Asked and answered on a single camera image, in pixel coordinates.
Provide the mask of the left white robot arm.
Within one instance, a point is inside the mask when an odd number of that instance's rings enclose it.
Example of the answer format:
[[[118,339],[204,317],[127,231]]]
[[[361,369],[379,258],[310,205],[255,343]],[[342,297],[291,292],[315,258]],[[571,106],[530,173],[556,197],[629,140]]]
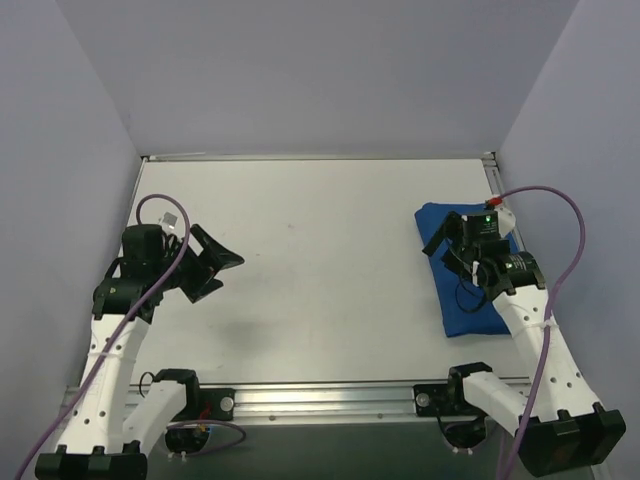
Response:
[[[37,458],[37,478],[144,479],[149,452],[168,424],[198,416],[202,395],[197,374],[189,369],[160,370],[143,402],[125,413],[134,365],[165,292],[179,289],[196,303],[222,287],[220,271],[244,262],[200,225],[191,226],[189,234],[200,253],[156,224],[124,230],[122,254],[93,294],[82,385],[54,452]]]

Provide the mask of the blue surgical drape cloth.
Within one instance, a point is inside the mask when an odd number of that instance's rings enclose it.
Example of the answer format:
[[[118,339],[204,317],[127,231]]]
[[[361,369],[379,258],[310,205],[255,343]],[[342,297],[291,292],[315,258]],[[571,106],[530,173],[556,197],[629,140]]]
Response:
[[[429,202],[424,204],[414,214],[423,246],[431,240],[450,211],[469,214],[481,211],[483,207],[482,203]],[[448,338],[471,334],[509,335],[506,324],[491,303],[485,304],[477,312],[469,313],[469,310],[479,304],[483,291],[474,287],[471,282],[464,282],[463,286],[460,286],[458,276],[449,271],[441,261],[445,251],[446,245],[442,243],[436,253],[428,258],[440,303],[445,335]]]

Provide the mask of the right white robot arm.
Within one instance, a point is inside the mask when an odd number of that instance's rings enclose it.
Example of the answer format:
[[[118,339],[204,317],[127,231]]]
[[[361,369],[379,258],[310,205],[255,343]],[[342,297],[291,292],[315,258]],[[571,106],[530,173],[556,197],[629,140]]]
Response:
[[[439,249],[445,267],[480,288],[502,318],[531,381],[523,394],[484,362],[454,366],[443,390],[447,406],[491,417],[535,477],[603,463],[625,421],[603,406],[579,371],[546,311],[550,295],[534,257],[512,249],[496,210],[448,212],[423,251],[434,256]]]

